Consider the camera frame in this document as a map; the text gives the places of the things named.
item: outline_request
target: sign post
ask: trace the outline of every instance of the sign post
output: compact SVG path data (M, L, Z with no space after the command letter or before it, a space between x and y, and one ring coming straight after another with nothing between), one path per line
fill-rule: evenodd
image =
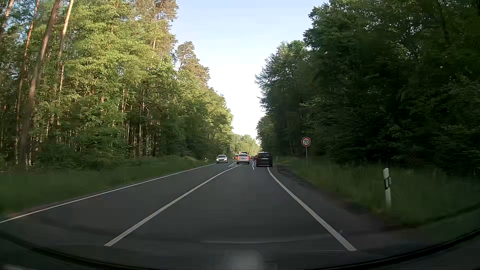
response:
M301 145L305 146L305 162L307 163L307 165L308 165L307 147L310 146L311 143L312 143L312 140L310 140L310 138L308 137L303 137L301 139Z
M385 183L385 201L388 209L392 207L392 194L390 187L392 186L392 178L390 177L390 172L388 168L384 169L384 183Z

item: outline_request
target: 70 sign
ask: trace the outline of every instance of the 70 sign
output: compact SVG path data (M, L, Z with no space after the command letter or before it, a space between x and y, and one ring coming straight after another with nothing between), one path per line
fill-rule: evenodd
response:
M310 146L311 143L312 143L312 140L310 140L310 138L308 137L303 137L301 139L301 145L305 146L305 162L307 162L307 165L308 165L307 147Z
M312 143L312 140L310 140L310 138L308 138L308 137L303 137L301 139L301 145L303 145L305 147L310 146L310 143Z

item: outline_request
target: dark suv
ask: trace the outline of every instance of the dark suv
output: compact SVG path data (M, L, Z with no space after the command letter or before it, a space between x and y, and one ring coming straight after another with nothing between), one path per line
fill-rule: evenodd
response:
M267 166L272 167L273 166L272 155L270 155L269 152L260 152L257 155L257 159L256 159L255 163L256 163L257 167L260 166L260 165L267 165Z

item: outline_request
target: car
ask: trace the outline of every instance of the car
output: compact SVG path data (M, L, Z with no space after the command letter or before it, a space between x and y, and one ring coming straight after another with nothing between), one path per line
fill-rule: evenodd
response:
M248 154L245 154L245 153L239 154L239 156L237 157L237 164L240 164L240 163L250 164L250 157L248 156Z
M218 155L216 158L216 162L218 163L228 163L228 159L226 155Z
M272 155L270 155L269 152L259 152L257 154L257 160L255 161L255 165L257 167L261 165L267 165L269 167L273 167Z

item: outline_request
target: road edge line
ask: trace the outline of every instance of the road edge line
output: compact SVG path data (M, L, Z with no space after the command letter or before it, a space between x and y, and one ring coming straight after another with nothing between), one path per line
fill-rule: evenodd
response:
M199 169L199 168L203 168L203 167L210 166L210 165L213 165L213 164L214 164L214 163L211 163L211 164L208 164L208 165L204 165L204 166L200 166L200 167L196 167L196 168L192 168L192 169L188 169L188 170L181 171L181 172L172 173L172 174L169 174L169 175L164 175L164 176L157 177L157 178L150 179L150 180L146 180L146 181L143 181L143 182L140 182L140 183L131 184L131 185L128 185L128 186L116 188L116 189L113 189L113 190L105 191L105 192L98 193L98 194L94 194L94 195L90 195L90 196L83 197L83 198L80 198L80 199L76 199L76 200L73 200L73 201L68 201L68 202L64 202L64 203L57 204L57 205L54 205L54 206L50 206L50 207L47 207L47 208L39 209L39 210L32 211L32 212L29 212L29 213L25 213L25 214L22 214L22 215L13 217L13 218L9 218L9 219L6 219L6 220L2 220L2 221L0 221L0 224L5 223L5 222L8 222L8 221L16 220L16 219L19 219L19 218L23 218L23 217L26 217L26 216L29 216L29 215L32 215L32 214L36 214L36 213L38 213L38 212L43 212L43 211L50 210L50 209L53 209L53 208L56 208L56 207L60 207L60 206L64 206L64 205L67 205L67 204L70 204L70 203L74 203L74 202L78 202L78 201L90 199L90 198L93 198L93 197L96 197L96 196L100 196L100 195L107 194L107 193L110 193L110 192L114 192L114 191L118 191L118 190L121 190L121 189L129 188L129 187L136 186L136 185L139 185L139 184L145 184L145 183L148 183L148 182L151 182L151 181L154 181L154 180L158 180L158 179L161 179L161 178L169 177L169 176L172 176L172 175L175 175L175 174L179 174L179 173L182 173L182 172L192 171L192 170Z
M315 213L310 207L308 207L302 200L300 200L295 194L293 194L286 186L284 186L270 171L270 167L267 167L268 173L275 179L275 181L290 195L294 198L307 212L318 221L327 231L335 237L348 251L356 251L357 249L350 244L341 234L339 234L332 226L330 226L325 220L323 220L317 213Z
M126 237L127 235L129 235L131 232L133 232L134 230L136 230L138 227L142 226L143 224L145 224L147 221L151 220L152 218L154 218L156 215L158 215L159 213L163 212L163 210L169 208L170 206L172 206L173 204L175 204L176 202L180 201L181 199L183 199L184 197L186 197L188 194L192 193L193 191L195 191L196 189L198 189L199 187L203 186L204 184L210 182L211 180L213 180L215 177L221 175L222 173L224 172L228 172L234 168L236 168L238 166L235 166L235 167L232 167L228 170L225 170L225 171L222 171L221 173L213 176L212 178L208 179L207 181L201 183L200 185L194 187L193 189L191 189L190 191L187 191L185 194L181 195L180 197L174 199L173 201L171 201L169 204L165 205L164 207L158 209L157 211L153 212L152 214L150 214L148 217L144 218L143 220L141 220L140 222L138 222L137 224L135 224L134 226L130 227L128 230L122 232L120 235L118 235L117 237L113 238L112 240L110 240L108 243L106 243L105 245L103 246L112 246L114 245L116 242L120 241L122 238Z

